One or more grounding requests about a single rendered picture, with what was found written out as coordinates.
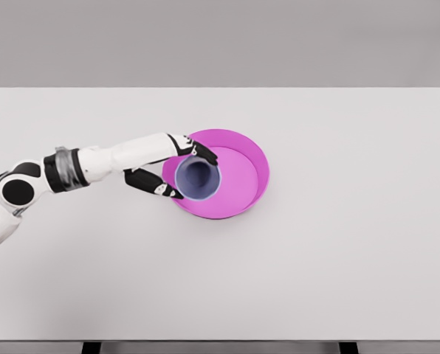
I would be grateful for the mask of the grey-blue cup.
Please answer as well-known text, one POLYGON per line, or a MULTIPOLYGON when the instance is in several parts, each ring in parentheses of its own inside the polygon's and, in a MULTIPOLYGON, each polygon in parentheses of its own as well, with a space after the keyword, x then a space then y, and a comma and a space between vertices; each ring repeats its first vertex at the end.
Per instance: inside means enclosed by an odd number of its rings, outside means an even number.
POLYGON ((176 188, 189 200, 204 201, 213 197, 220 188, 221 173, 216 165, 206 159, 190 156, 175 169, 176 188))

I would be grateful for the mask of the white striped robot left hand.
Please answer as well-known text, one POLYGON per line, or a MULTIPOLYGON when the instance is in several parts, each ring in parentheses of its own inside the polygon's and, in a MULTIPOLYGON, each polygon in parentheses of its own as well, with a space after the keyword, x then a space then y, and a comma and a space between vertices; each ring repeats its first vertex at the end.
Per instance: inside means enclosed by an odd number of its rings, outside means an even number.
POLYGON ((184 196, 160 176, 144 169, 148 164, 177 156, 197 156, 216 166, 218 156, 208 147, 186 135, 156 133, 111 148, 111 166, 124 173, 128 186, 174 199, 184 196))

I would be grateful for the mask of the pink round plate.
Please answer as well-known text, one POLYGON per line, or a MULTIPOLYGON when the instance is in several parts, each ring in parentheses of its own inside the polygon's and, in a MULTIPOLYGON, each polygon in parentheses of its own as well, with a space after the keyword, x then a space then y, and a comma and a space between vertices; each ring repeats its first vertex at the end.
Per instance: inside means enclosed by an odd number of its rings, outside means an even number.
MULTIPOLYGON (((224 219, 252 207, 265 193, 269 183, 269 162, 265 153, 249 137, 231 130, 207 129, 192 134, 218 156, 221 184, 217 193, 204 201, 184 197, 175 200, 181 209, 201 218, 224 219)), ((188 157, 173 157, 162 167, 162 177, 175 186, 178 164, 188 157)))

